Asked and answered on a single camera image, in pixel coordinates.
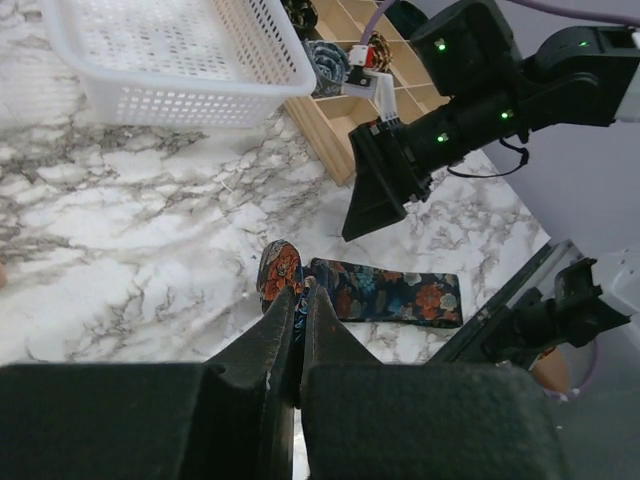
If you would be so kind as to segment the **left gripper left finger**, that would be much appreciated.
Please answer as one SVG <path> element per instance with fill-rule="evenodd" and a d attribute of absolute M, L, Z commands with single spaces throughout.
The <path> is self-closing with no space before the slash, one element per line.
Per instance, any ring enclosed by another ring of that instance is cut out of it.
<path fill-rule="evenodd" d="M 5 479 L 286 479 L 296 297 L 209 360 L 1 370 Z"/>

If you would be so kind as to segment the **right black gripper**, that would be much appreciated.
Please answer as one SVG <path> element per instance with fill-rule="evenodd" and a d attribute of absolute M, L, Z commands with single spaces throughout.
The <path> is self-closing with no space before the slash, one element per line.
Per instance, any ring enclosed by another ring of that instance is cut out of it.
<path fill-rule="evenodd" d="M 425 202 L 432 178 L 423 173 L 400 135 L 400 120 L 365 122 L 349 133 L 355 180 L 342 228 L 353 241 L 406 217 L 402 203 Z"/>

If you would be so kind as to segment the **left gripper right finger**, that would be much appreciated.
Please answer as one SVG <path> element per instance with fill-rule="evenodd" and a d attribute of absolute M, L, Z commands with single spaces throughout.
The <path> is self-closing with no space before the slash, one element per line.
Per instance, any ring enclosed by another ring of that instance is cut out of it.
<path fill-rule="evenodd" d="M 314 288 L 300 385 L 314 479 L 566 479 L 541 390 L 519 369 L 384 364 Z"/>

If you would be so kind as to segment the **navy floral tie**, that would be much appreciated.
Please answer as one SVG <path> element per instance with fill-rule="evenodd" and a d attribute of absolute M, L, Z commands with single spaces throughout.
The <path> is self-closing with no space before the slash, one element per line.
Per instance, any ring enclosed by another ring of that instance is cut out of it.
<path fill-rule="evenodd" d="M 305 333 L 312 283 L 325 288 L 343 322 L 398 322 L 441 329 L 463 325 L 461 291 L 455 274 L 399 272 L 322 258 L 303 264 L 294 245 L 276 240 L 263 250 L 256 290 L 263 311 L 280 290 L 294 290 L 297 342 Z"/>

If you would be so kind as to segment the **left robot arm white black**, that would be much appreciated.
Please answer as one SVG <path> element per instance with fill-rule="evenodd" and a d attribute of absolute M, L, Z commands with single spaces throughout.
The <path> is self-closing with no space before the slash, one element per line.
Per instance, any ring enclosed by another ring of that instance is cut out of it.
<path fill-rule="evenodd" d="M 1 370 L 5 479 L 566 479 L 529 366 L 629 322 L 583 259 L 463 323 L 453 275 L 315 259 L 277 241 L 262 317 L 195 363 Z"/>

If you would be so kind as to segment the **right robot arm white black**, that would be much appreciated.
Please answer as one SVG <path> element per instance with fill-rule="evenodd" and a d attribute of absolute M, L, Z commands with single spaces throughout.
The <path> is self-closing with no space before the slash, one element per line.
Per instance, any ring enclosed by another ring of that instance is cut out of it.
<path fill-rule="evenodd" d="M 404 219 L 425 201 L 433 172 L 510 137 L 557 124 L 607 127 L 639 118 L 639 22 L 579 12 L 576 25 L 523 57 L 493 1 L 457 1 L 410 39 L 446 103 L 415 121 L 400 119 L 391 78 L 372 68 L 366 41 L 352 47 L 344 94 L 371 99 L 374 120 L 351 131 L 356 178 L 345 240 Z"/>

